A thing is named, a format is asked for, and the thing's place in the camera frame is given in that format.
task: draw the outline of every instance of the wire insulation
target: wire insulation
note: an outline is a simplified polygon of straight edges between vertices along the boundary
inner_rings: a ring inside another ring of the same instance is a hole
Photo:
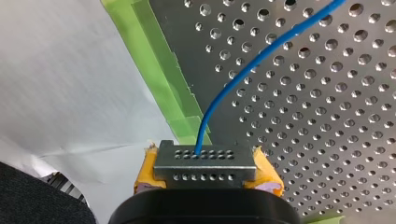
[[[239,74],[233,78],[233,80],[228,83],[224,89],[216,96],[216,98],[212,101],[210,104],[209,108],[206,110],[204,117],[201,122],[201,126],[199,128],[198,136],[197,136],[197,142],[195,144],[195,150],[194,154],[195,155],[200,155],[201,154],[201,149],[202,149],[202,143],[204,141],[204,134],[205,134],[205,128],[207,123],[209,122],[210,117],[212,116],[213,112],[216,110],[218,105],[221,103],[221,101],[224,99],[224,97],[235,87],[238,85],[238,83],[243,80],[250,72],[251,69],[255,68],[260,64],[260,62],[264,59],[266,59],[268,56],[270,56],[274,51],[277,50],[280,46],[282,46],[284,43],[288,42],[292,38],[294,38],[296,35],[301,34],[311,26],[313,26],[315,23],[318,21],[322,20],[329,14],[331,14],[333,11],[335,11],[337,8],[339,8],[342,4],[345,3],[346,0],[333,0],[330,2],[329,5],[321,9],[318,13],[313,15],[312,17],[308,18],[306,21],[303,21],[300,24],[296,24],[291,30],[287,31],[285,34],[280,36],[277,40],[275,40],[270,46],[265,48],[262,52],[260,52],[250,63],[247,64],[247,66],[242,69]]]

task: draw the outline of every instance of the black object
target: black object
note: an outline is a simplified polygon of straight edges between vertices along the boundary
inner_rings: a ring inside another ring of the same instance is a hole
[[[0,162],[1,224],[95,224],[87,204]]]
[[[294,209],[255,189],[154,189],[136,194],[109,224],[299,224]]]

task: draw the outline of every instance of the perforated metal sheet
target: perforated metal sheet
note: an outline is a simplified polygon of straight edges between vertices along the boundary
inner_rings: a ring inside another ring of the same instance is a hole
[[[201,108],[260,49],[330,1],[151,0]],[[209,123],[215,144],[262,145],[309,219],[394,209],[395,0],[347,3],[279,49]]]

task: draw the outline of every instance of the white surface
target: white surface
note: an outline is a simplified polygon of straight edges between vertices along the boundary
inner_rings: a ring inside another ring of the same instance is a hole
[[[107,223],[149,140],[174,136],[99,0],[0,4],[0,161],[43,159]]]

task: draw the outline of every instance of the gray fabric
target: gray fabric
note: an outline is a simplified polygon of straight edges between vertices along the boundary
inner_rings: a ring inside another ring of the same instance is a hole
[[[94,224],[85,203],[0,162],[0,223]]]

